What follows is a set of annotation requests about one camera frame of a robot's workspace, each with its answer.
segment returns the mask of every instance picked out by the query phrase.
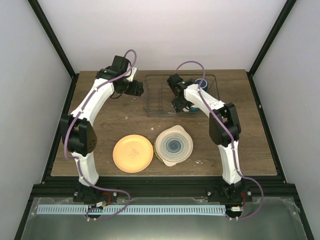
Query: white wall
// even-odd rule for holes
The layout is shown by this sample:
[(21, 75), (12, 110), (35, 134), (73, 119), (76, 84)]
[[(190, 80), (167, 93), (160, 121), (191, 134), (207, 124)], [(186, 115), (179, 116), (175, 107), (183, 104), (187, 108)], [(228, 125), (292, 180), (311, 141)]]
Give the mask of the white wall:
[(41, 181), (70, 77), (26, 0), (0, 1), (0, 233)]
[(320, 239), (320, 2), (297, 1), (254, 81), (283, 170)]
[[(141, 70), (249, 70), (285, 0), (39, 0), (76, 72), (133, 48)], [(194, 69), (196, 65), (186, 68)]]

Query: black metal frame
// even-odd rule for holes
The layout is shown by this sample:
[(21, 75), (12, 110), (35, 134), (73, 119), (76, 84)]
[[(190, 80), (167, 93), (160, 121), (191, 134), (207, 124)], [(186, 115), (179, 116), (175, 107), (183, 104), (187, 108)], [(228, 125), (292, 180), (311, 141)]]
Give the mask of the black metal frame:
[[(68, 113), (69, 107), (73, 98), (73, 94), (76, 88), (79, 74), (76, 74), (62, 49), (53, 29), (51, 28), (48, 19), (41, 9), (37, 0), (28, 0), (34, 13), (38, 17), (41, 25), (43, 26), (46, 34), (48, 35), (52, 45), (57, 51), (62, 63), (67, 69), (70, 77), (71, 84), (64, 103), (62, 113)], [(252, 94), (261, 118), (261, 122), (265, 131), (265, 135), (269, 144), (269, 148), (272, 154), (274, 165), (277, 175), (275, 176), (252, 176), (261, 184), (266, 197), (293, 197), (295, 204), (300, 208), (300, 218), (304, 226), (307, 238), (314, 239), (311, 232), (308, 220), (306, 218), (303, 206), (300, 202), (300, 198), (297, 189), (294, 184), (286, 183), (286, 177), (282, 169), (268, 123), (261, 107), (259, 95), (257, 93), (253, 76), (256, 73), (259, 65), (261, 64), (264, 56), (270, 48), (272, 42), (277, 36), (281, 26), (285, 22), (291, 9), (293, 8), (296, 0), (287, 0), (280, 12), (276, 22), (274, 23), (267, 39), (265, 40), (258, 56), (256, 57), (251, 69), (247, 72), (248, 80), (251, 86)], [(57, 154), (58, 146), (60, 144), (61, 134), (59, 126), (57, 127), (56, 134), (54, 136), (53, 144), (50, 150), (48, 161), (45, 167), (45, 171), (42, 177), (42, 184), (36, 184), (33, 186), (30, 198), (23, 213), (20, 225), (18, 227), (15, 239), (21, 239), (23, 231), (29, 216), (29, 212), (32, 206), (34, 198), (73, 198), (75, 189), (79, 186), (77, 176), (51, 176), (52, 167)], [(118, 176), (109, 177), (101, 176), (98, 182), (101, 187), (108, 187), (113, 189), (123, 189), (128, 191), (133, 198), (135, 197), (206, 197), (209, 202), (216, 202), (217, 199), (214, 196), (207, 196), (207, 192), (225, 184), (225, 181), (221, 176)], [(260, 196), (259, 188), (250, 181), (245, 181), (245, 185), (250, 188), (253, 197)], [(231, 201), (220, 202), (222, 204), (228, 204)]]

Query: wire dish rack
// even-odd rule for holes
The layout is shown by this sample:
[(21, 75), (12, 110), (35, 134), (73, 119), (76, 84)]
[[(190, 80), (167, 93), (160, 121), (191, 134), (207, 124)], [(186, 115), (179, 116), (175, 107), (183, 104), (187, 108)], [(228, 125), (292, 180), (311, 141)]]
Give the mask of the wire dish rack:
[[(161, 116), (190, 116), (201, 115), (201, 110), (176, 112), (172, 100), (174, 93), (167, 84), (167, 79), (171, 74), (148, 74), (145, 76), (145, 103), (144, 110), (149, 117)], [(179, 74), (182, 79), (201, 79), (202, 74)], [(216, 76), (206, 74), (204, 78), (208, 82), (208, 93), (214, 98), (220, 100)]]

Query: wooden table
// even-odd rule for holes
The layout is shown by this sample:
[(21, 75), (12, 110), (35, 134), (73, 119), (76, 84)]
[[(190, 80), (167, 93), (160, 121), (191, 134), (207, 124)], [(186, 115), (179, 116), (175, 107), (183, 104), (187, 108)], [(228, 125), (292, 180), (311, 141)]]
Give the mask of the wooden table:
[[(95, 80), (96, 71), (82, 71), (76, 84), (70, 106), (72, 112), (84, 99)], [(174, 71), (140, 71), (136, 77), (144, 81), (148, 74), (171, 74)], [(199, 74), (197, 70), (183, 70), (182, 74)], [(239, 163), (244, 175), (276, 175), (276, 168), (267, 143), (257, 106), (245, 70), (208, 70), (215, 74), (220, 98), (234, 103), (242, 132), (239, 140)], [(94, 161), (100, 176), (217, 176), (222, 174), (222, 162), (218, 147), (209, 137), (208, 118), (203, 116), (149, 117), (144, 110), (145, 98), (122, 95), (108, 99), (94, 122), (97, 146)], [(130, 134), (145, 136), (153, 144), (157, 136), (174, 125), (181, 125), (192, 137), (193, 152), (190, 158), (168, 167), (153, 157), (150, 165), (141, 172), (126, 173), (114, 164), (112, 153), (118, 140)], [(60, 142), (51, 172), (52, 176), (77, 176), (74, 161), (64, 158)]]

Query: orange plate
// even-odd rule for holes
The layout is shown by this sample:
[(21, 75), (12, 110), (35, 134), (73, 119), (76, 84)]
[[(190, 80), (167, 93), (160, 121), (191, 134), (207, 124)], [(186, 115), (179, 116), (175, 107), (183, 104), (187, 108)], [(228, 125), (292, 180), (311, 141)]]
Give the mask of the orange plate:
[(152, 144), (141, 135), (121, 138), (113, 149), (113, 161), (124, 172), (137, 173), (148, 167), (154, 156)]

